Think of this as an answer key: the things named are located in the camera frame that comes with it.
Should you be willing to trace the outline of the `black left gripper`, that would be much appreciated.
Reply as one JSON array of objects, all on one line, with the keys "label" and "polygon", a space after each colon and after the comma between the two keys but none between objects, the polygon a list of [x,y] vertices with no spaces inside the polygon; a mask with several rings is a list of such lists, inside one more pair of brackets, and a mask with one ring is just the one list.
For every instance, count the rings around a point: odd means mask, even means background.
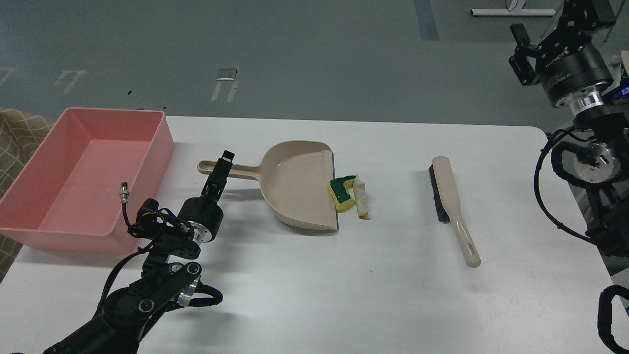
[{"label": "black left gripper", "polygon": [[210,184],[204,186],[198,197],[187,199],[177,215],[179,219],[186,220],[193,226],[200,236],[200,242],[214,240],[222,223],[223,210],[218,206],[218,201],[226,186],[233,159],[233,152],[225,150],[214,164]]}]

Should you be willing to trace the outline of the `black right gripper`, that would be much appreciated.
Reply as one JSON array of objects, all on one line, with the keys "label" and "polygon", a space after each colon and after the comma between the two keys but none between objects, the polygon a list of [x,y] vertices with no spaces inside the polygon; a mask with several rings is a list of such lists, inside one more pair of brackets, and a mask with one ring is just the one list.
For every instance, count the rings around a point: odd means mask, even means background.
[{"label": "black right gripper", "polygon": [[[516,42],[510,67],[524,87],[541,81],[553,108],[562,105],[569,95],[588,88],[602,92],[613,79],[592,37],[615,23],[608,0],[565,0],[557,26],[538,46],[531,42],[524,24],[510,25]],[[529,59],[539,59],[536,70]]]}]

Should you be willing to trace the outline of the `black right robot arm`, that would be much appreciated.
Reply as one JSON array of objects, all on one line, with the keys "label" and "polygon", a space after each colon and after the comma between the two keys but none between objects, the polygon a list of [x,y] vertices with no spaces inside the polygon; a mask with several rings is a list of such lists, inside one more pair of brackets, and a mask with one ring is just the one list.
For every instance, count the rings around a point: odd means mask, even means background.
[{"label": "black right robot arm", "polygon": [[[604,255],[627,256],[628,193],[615,185],[628,180],[628,104],[605,99],[613,78],[592,43],[594,33],[615,23],[607,0],[565,0],[557,26],[540,43],[532,43],[523,24],[510,26],[516,47],[509,63],[524,87],[541,84],[552,107],[573,114],[570,128],[548,137],[536,164],[533,191],[544,215]],[[583,235],[543,203],[539,177],[548,156],[557,177],[586,191],[592,221]]]}]

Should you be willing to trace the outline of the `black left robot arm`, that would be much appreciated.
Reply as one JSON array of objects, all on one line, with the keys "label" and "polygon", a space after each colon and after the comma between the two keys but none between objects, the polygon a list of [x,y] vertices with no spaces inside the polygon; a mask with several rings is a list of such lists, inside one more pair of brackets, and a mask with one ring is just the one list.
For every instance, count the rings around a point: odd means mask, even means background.
[{"label": "black left robot arm", "polygon": [[127,232],[149,243],[113,267],[92,318],[46,353],[135,354],[166,312],[223,301],[222,292],[203,284],[197,259],[201,245],[215,239],[222,223],[218,201],[233,159],[233,152],[223,152],[201,193],[187,199],[179,213],[159,206],[155,199],[146,199],[135,222],[130,223],[126,207],[129,191],[126,183],[121,184]]}]

